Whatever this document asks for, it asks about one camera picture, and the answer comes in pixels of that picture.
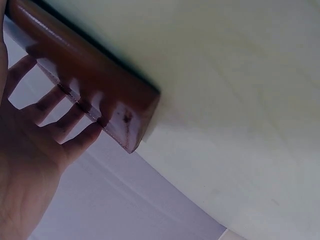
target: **brown wooden block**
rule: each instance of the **brown wooden block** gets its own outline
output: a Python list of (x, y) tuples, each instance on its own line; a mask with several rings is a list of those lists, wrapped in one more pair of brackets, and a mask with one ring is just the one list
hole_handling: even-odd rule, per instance
[(160, 94), (41, 1), (9, 0), (4, 28), (127, 152), (139, 145)]

